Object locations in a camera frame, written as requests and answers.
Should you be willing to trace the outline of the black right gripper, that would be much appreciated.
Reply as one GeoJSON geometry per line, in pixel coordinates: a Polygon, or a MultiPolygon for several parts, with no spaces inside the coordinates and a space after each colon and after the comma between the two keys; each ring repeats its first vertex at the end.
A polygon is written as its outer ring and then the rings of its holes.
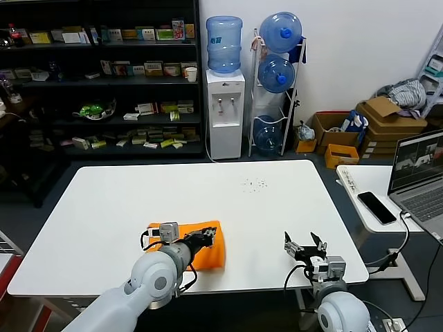
{"type": "Polygon", "coordinates": [[[296,261],[303,262],[306,266],[313,266],[312,258],[318,257],[325,259],[327,256],[327,243],[323,242],[320,237],[310,232],[310,235],[316,246],[299,246],[291,240],[289,234],[284,231],[284,249],[291,257],[296,257],[296,261]]]}

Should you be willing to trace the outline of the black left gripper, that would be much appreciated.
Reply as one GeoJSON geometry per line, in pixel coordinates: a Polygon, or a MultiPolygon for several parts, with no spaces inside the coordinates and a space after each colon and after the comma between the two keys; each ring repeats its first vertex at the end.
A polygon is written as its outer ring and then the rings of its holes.
{"type": "Polygon", "coordinates": [[[183,238],[183,242],[189,249],[202,249],[214,245],[216,236],[216,227],[207,227],[203,230],[191,232],[183,238]]]}

